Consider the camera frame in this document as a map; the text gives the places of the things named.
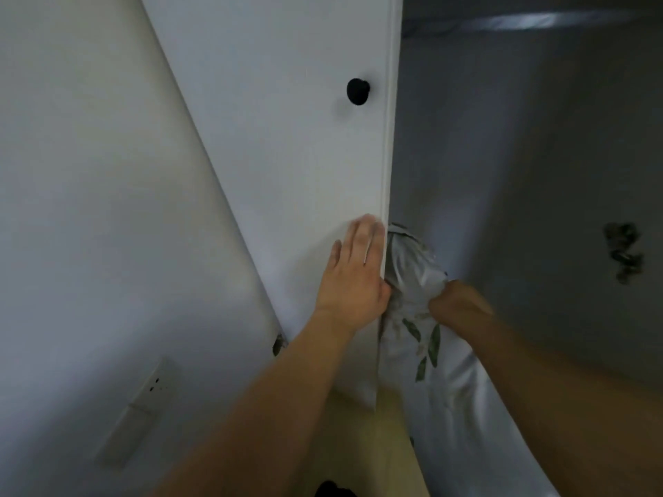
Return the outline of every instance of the white cabinet door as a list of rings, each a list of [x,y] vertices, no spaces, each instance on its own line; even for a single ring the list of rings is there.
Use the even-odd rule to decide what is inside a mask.
[[[387,219],[402,0],[143,0],[277,317],[293,338],[352,218]],[[371,85],[350,103],[352,78]],[[377,324],[337,387],[375,403]]]

